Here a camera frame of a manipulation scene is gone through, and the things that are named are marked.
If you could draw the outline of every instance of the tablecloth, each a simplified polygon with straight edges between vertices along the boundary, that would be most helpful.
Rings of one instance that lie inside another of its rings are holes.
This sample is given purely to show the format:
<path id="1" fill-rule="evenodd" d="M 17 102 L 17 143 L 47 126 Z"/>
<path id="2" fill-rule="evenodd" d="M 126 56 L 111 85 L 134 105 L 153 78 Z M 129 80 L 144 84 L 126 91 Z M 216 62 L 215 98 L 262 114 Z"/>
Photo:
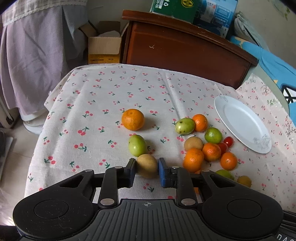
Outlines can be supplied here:
<path id="1" fill-rule="evenodd" d="M 270 131 L 272 149 L 256 153 L 238 141 L 220 120 L 214 98 L 232 96 L 248 105 Z M 247 175 L 252 189 L 277 200 L 284 209 L 295 208 L 296 128 L 270 89 L 251 75 L 237 90 L 197 76 L 144 66 L 124 64 L 87 65 L 65 76 L 45 102 L 49 115 L 38 139 L 29 167 L 25 196 L 42 190 L 77 172 L 125 166 L 133 157 L 128 139 L 139 134 L 147 151 L 164 157 L 169 166 L 182 166 L 184 141 L 192 135 L 204 140 L 204 133 L 182 136 L 175 132 L 178 119 L 204 114 L 210 126 L 223 137 L 235 140 L 230 151 L 238 157 L 235 177 Z M 145 125 L 129 131 L 121 115 L 139 109 Z M 221 169 L 220 163 L 204 162 L 203 168 Z M 163 189 L 158 178 L 136 176 L 131 189 L 122 188 L 119 198 L 175 198 L 175 189 Z"/>

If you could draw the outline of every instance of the silver screw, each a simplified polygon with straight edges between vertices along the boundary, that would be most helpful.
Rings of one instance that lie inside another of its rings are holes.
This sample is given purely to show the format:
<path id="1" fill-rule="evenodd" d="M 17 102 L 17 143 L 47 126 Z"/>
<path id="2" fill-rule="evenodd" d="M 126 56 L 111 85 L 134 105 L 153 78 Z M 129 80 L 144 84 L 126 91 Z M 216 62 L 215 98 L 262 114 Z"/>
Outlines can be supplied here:
<path id="1" fill-rule="evenodd" d="M 191 206 L 195 204 L 195 200 L 193 200 L 192 198 L 184 198 L 182 199 L 181 203 L 185 206 Z"/>
<path id="2" fill-rule="evenodd" d="M 104 198 L 101 200 L 101 204 L 104 206 L 109 206 L 115 203 L 115 201 L 112 198 Z"/>

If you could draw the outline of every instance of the yellow logo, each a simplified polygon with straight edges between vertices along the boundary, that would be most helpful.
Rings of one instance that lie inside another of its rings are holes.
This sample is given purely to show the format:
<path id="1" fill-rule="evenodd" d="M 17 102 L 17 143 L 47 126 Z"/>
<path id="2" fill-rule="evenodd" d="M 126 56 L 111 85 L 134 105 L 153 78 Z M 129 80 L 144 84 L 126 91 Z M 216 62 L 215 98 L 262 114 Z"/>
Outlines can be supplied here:
<path id="1" fill-rule="evenodd" d="M 181 0 L 183 7 L 189 8 L 193 7 L 193 2 L 191 0 Z"/>

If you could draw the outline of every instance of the barcode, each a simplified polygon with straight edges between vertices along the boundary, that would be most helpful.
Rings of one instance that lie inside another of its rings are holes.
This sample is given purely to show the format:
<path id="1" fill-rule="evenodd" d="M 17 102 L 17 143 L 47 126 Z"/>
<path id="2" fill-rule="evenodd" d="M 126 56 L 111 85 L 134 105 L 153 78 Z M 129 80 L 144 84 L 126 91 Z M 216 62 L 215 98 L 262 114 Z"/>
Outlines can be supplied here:
<path id="1" fill-rule="evenodd" d="M 163 7 L 163 2 L 164 2 L 164 0 L 160 0 L 158 8 L 161 9 Z"/>

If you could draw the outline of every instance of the green box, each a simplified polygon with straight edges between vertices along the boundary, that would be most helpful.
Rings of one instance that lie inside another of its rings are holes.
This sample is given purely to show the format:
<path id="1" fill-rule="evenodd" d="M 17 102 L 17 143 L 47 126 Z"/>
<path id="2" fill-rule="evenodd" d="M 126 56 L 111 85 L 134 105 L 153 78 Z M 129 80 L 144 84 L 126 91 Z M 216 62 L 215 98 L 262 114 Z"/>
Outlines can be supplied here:
<path id="1" fill-rule="evenodd" d="M 154 0 L 150 12 L 193 23 L 198 0 Z"/>

